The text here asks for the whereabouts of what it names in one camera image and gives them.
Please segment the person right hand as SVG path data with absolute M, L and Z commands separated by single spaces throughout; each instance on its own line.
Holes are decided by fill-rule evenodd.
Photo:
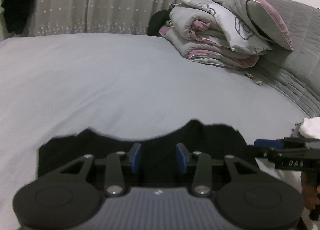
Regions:
M 319 205 L 319 185 L 316 184 L 317 176 L 311 172 L 301 172 L 302 197 L 304 199 L 304 207 L 313 210 Z

